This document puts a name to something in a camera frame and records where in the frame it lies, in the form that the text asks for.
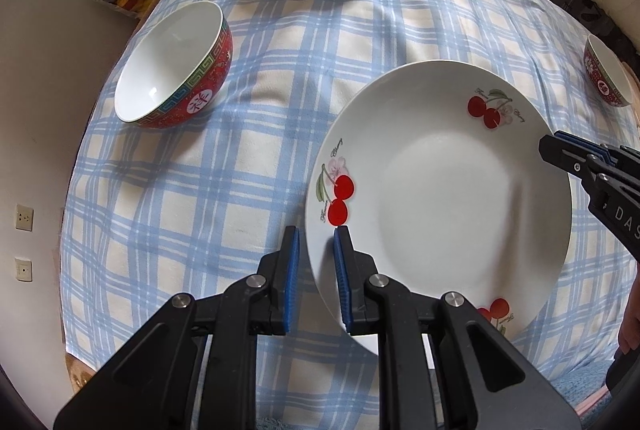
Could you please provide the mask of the person's right hand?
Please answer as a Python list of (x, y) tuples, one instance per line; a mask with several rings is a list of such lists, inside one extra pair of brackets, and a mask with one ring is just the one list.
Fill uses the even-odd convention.
[(618, 333), (620, 350), (627, 354), (636, 350), (640, 343), (640, 283), (636, 277), (628, 297), (622, 326)]

